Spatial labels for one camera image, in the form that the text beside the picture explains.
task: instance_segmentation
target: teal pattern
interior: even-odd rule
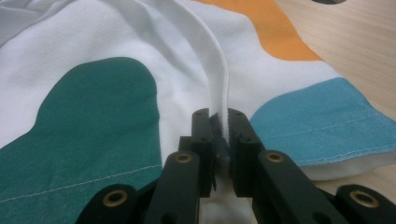
[[[33,129],[0,150],[0,223],[73,223],[95,192],[161,173],[155,81],[111,58],[69,71]]]

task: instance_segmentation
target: table surface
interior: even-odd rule
[[[346,0],[336,5],[311,0],[275,2],[309,48],[376,109],[396,120],[396,1]],[[316,184],[330,193],[342,185],[359,184],[396,203],[396,164]]]

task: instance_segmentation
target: screw hole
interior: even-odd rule
[[[177,215],[172,212],[166,213],[161,218],[161,223],[162,224],[176,224],[177,223]]]
[[[176,160],[177,160],[178,162],[183,162],[183,163],[185,163],[185,162],[191,161],[191,159],[192,159],[192,156],[189,155],[189,154],[185,154],[185,153],[176,156]]]
[[[273,162],[283,161],[283,156],[275,152],[270,152],[265,157],[267,158],[268,161],[273,161]]]
[[[368,208],[376,208],[379,206],[379,201],[375,197],[358,189],[351,191],[349,197],[351,197],[355,203]]]
[[[103,204],[107,207],[116,207],[123,203],[128,198],[128,194],[123,189],[116,189],[109,192],[103,199]]]

